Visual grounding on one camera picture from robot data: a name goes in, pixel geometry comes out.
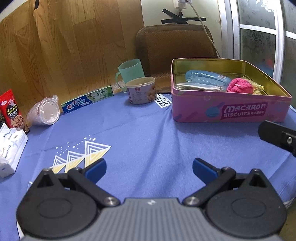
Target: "chair backrest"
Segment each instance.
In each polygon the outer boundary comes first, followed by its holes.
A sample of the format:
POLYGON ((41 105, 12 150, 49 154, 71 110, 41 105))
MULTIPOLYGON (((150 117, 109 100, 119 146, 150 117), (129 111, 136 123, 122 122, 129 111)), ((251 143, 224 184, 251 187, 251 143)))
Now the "chair backrest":
POLYGON ((142 28, 136 35, 136 54, 141 60, 145 75, 156 79, 159 93, 170 91, 173 59, 217 58, 217 53, 202 26, 189 24, 142 28))

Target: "wood paneling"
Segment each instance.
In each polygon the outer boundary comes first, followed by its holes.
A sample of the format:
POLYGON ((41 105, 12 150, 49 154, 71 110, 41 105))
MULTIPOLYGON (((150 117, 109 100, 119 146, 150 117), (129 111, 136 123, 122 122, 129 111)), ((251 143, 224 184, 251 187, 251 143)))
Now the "wood paneling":
POLYGON ((140 0, 28 0, 0 23, 0 93, 12 88, 23 114, 44 97, 60 103, 112 85, 135 58, 144 27, 140 0))

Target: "mint green cup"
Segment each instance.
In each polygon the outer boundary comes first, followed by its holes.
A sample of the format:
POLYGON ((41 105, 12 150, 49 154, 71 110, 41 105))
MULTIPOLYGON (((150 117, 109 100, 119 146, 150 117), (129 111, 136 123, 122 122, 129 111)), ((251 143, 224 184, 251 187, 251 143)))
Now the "mint green cup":
POLYGON ((118 82, 118 75, 121 74, 121 77, 124 81, 124 83, 127 83, 131 80, 137 79, 137 78, 142 78, 145 77, 144 71, 141 65, 141 61, 139 59, 131 59, 128 60, 124 63, 122 63, 118 67, 119 72, 115 75, 115 81, 117 85, 122 89, 124 92, 126 92, 126 87, 120 86, 118 82))

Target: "clear plastic wrap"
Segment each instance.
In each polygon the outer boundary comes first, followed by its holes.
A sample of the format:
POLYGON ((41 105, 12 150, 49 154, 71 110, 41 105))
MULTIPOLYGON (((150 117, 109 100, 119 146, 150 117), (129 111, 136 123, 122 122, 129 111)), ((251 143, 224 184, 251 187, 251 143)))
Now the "clear plastic wrap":
POLYGON ((194 82, 186 82, 175 84, 175 88, 180 90, 201 90, 201 91, 223 91, 224 86, 221 85, 205 85, 194 82))
POLYGON ((185 79, 187 82, 194 82, 202 85, 221 86, 221 90, 224 91, 226 91, 226 88, 231 82, 229 77, 204 70, 189 70, 185 74, 185 79))
POLYGON ((249 83, 253 86, 253 94, 254 95, 267 95, 264 91, 264 86, 257 84, 255 81, 242 77, 242 79, 249 81, 249 83))
POLYGON ((59 119, 59 98, 54 95, 52 98, 44 98, 36 103, 27 115, 31 125, 52 125, 59 119))

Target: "toothpaste box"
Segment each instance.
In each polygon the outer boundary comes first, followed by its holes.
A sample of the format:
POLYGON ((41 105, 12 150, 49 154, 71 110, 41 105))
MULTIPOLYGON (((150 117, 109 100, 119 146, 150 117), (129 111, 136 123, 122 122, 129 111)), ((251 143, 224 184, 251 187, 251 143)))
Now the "toothpaste box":
POLYGON ((75 99, 69 100, 65 103, 63 103, 62 109, 65 114, 77 110, 85 105, 92 104, 94 102, 98 102, 100 100, 103 100, 105 98, 113 96, 113 91, 110 85, 105 86, 103 88, 94 90, 92 92, 89 92, 85 95, 80 95, 76 97, 75 99))

